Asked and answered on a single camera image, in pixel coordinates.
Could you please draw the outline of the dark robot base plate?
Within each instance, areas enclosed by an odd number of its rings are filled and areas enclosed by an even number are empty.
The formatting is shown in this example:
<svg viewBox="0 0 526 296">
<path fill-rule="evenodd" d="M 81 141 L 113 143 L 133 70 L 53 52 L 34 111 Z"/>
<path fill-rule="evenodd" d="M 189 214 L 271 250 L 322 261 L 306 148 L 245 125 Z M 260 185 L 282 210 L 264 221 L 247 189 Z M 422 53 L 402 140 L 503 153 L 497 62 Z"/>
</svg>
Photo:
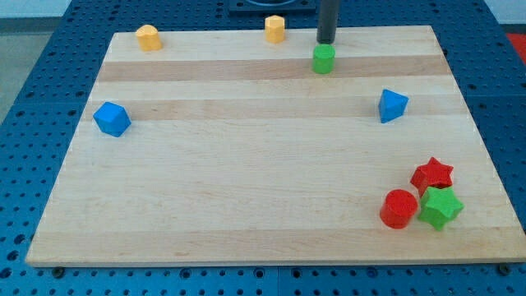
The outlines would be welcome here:
<svg viewBox="0 0 526 296">
<path fill-rule="evenodd" d="M 228 0 L 230 16 L 252 13 L 315 13 L 316 1 L 313 0 Z"/>
</svg>

